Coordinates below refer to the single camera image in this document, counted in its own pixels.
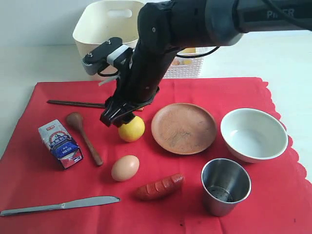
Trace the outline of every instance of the knife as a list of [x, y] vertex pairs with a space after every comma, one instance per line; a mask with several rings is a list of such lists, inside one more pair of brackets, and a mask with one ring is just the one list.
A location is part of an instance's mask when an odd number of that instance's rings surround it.
[[39, 211], [64, 210], [64, 209], [88, 207], [88, 206], [98, 206], [98, 205], [115, 203], [119, 201], [120, 201], [120, 198], [115, 197], [115, 196], [95, 196], [95, 197], [89, 197], [89, 198], [84, 198], [80, 200], [74, 200], [70, 202], [64, 202], [64, 203], [56, 204], [56, 205], [36, 206], [36, 207], [1, 211], [0, 216], [17, 215], [17, 214], [30, 213], [30, 212], [39, 212]]

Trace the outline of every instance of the black cable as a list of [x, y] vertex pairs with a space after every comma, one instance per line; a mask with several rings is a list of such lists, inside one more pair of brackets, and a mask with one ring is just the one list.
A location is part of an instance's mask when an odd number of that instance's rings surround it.
[[217, 46], [215, 49], [213, 49], [207, 53], [201, 54], [201, 55], [176, 55], [176, 56], [179, 58], [183, 58], [183, 59], [195, 59], [195, 58], [200, 58], [200, 57], [204, 57], [207, 55], [211, 55], [213, 52], [217, 51], [219, 48], [220, 48], [220, 46]]
[[101, 77], [113, 77], [113, 76], [116, 76], [118, 75], [119, 71], [116, 71], [115, 73], [111, 73], [111, 74], [103, 74], [101, 73], [100, 70], [97, 71], [97, 74]]
[[262, 0], [272, 11], [277, 13], [281, 18], [283, 18], [288, 23], [291, 23], [297, 27], [312, 31], [312, 28], [310, 26], [296, 20], [295, 18], [287, 15], [284, 13], [275, 3], [273, 3], [271, 0]]

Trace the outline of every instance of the toy sausage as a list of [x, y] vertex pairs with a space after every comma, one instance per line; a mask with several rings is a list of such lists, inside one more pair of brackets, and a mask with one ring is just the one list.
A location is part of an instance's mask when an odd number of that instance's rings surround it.
[[180, 189], [183, 180], [183, 175], [175, 174], [137, 188], [135, 196], [143, 201], [163, 198]]

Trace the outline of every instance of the white bowl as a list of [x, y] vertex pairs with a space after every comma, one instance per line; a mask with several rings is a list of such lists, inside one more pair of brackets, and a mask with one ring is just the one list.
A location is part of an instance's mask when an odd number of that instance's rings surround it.
[[287, 133], [276, 118], [250, 108], [227, 113], [221, 121], [221, 134], [231, 153], [250, 163], [276, 158], [288, 145]]

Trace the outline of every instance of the white table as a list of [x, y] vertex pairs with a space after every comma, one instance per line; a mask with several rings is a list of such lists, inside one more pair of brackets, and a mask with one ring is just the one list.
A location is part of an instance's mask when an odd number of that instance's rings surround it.
[[[244, 37], [205, 58], [200, 77], [261, 77], [312, 181], [312, 33]], [[0, 47], [0, 156], [39, 81], [87, 80], [77, 49]]]

